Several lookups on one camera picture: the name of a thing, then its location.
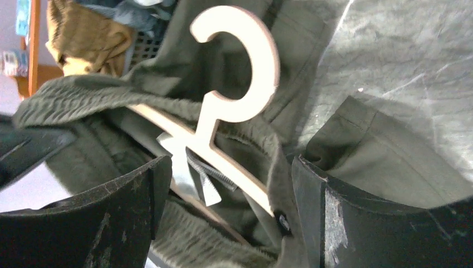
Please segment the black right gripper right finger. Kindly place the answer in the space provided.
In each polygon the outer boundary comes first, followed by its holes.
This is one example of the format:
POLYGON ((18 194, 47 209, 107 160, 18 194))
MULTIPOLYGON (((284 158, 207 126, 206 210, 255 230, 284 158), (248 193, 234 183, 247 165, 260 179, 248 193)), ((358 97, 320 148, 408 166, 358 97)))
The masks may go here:
POLYGON ((472 198, 432 209, 391 202, 302 157, 292 180, 310 267, 471 267, 472 198))

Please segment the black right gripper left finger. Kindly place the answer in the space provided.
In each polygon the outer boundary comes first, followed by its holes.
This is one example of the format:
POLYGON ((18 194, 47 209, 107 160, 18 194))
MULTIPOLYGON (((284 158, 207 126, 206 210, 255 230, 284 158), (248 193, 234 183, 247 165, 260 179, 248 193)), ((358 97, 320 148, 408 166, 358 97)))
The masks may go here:
POLYGON ((1 214, 2 267, 144 267, 170 189, 158 157, 41 209, 1 214))

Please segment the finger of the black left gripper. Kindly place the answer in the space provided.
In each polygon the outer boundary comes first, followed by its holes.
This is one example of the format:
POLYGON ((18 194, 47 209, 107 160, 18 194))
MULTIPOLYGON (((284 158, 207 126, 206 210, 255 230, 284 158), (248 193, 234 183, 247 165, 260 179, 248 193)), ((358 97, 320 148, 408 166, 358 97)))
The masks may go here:
POLYGON ((31 170, 76 140, 65 128, 16 128, 12 116, 1 115, 1 189, 9 187, 31 170))

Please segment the tan khaki shorts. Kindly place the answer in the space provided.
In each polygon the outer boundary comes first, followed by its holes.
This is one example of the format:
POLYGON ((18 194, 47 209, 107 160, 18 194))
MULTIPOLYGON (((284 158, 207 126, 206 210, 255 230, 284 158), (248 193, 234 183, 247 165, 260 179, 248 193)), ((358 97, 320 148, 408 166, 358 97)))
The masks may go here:
POLYGON ((45 46, 64 75, 123 74, 134 29, 74 1, 49 1, 46 18, 45 46))

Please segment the navy blue shorts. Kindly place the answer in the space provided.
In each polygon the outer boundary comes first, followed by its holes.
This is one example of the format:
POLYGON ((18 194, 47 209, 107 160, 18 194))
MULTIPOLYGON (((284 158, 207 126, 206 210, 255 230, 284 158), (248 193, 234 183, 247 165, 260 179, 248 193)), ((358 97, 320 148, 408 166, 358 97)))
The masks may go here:
POLYGON ((77 0, 76 3, 113 21, 129 26, 150 37, 164 33, 171 19, 176 0, 162 1, 100 1, 77 0))

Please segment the olive green shorts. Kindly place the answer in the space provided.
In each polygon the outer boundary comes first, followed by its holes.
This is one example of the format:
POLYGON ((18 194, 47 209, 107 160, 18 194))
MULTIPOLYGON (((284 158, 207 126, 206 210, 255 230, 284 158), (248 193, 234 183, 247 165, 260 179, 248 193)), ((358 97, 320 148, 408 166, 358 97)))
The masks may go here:
POLYGON ((72 193, 163 156, 161 130, 130 111, 145 104, 195 130, 208 117, 241 116, 262 102, 244 46, 227 33, 198 43, 192 21, 235 6, 249 37, 268 29, 280 58, 276 93, 244 122, 221 121, 213 146, 262 185, 260 207, 233 173, 211 178, 218 222, 174 195, 152 253, 168 267, 310 267, 292 180, 302 157, 377 197, 421 209, 472 198, 471 1, 179 1, 153 59, 121 78, 51 80, 24 100, 17 127, 67 127, 78 140, 48 161, 72 193))

